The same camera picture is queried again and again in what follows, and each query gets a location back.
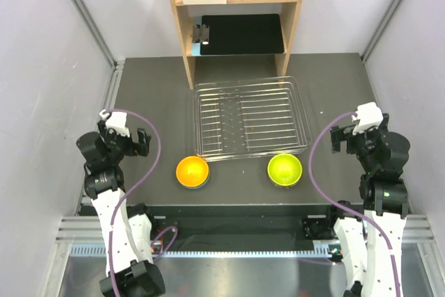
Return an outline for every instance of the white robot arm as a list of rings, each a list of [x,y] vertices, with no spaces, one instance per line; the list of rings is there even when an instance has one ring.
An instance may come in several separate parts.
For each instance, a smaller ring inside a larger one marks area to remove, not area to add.
[[[161,272],[153,263],[150,246],[152,222],[142,210],[127,214],[126,200],[120,205],[113,227],[111,217],[124,197],[124,175],[119,162],[125,156],[147,156],[150,137],[138,129],[138,142],[134,143],[126,126],[127,114],[102,111],[97,123],[99,133],[84,134],[76,142],[86,160],[84,189],[90,197],[102,228],[108,251],[110,229],[113,228],[113,271],[122,296],[157,297],[165,293]],[[114,296],[111,284],[110,263],[107,256],[107,278],[100,282],[104,296]]]
[[[357,125],[331,128],[332,151],[355,154],[365,170],[360,180],[364,215],[376,222],[392,245],[388,250],[384,236],[368,224],[367,244],[362,220],[351,215],[338,217],[334,223],[341,249],[349,290],[344,296],[394,297],[396,287],[391,256],[396,260],[401,282],[402,235],[408,215],[407,190],[400,176],[408,160],[410,142],[387,129],[389,116],[374,102],[357,108]]]

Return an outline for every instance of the bowl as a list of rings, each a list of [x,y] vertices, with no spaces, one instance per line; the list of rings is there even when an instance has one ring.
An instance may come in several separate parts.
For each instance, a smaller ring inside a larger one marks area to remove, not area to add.
[[[276,186],[288,188],[301,178],[303,167],[296,156],[281,153],[274,156],[267,165],[267,174]]]
[[[186,188],[199,188],[209,178],[209,165],[198,156],[188,156],[178,163],[176,178]]]

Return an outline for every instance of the orange bowl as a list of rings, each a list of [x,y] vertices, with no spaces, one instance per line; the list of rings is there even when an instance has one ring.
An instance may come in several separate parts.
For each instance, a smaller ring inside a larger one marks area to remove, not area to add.
[[[199,188],[209,178],[209,165],[198,156],[188,156],[178,163],[176,178],[186,188]]]

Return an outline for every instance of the white wall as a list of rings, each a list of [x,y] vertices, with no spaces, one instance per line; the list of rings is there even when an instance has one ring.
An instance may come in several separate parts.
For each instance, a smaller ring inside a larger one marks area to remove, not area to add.
[[[84,1],[115,58],[181,54],[169,0]],[[304,0],[293,52],[363,52],[390,1]]]
[[[0,0],[0,296],[36,296],[111,69],[70,0]]]
[[[368,61],[391,129],[411,142],[404,178],[445,255],[445,0],[404,0]]]

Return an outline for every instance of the wire dish rack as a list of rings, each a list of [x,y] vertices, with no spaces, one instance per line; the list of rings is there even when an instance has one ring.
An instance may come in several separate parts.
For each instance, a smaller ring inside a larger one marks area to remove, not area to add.
[[[299,154],[310,144],[293,77],[204,83],[194,94],[195,149],[207,161]]]

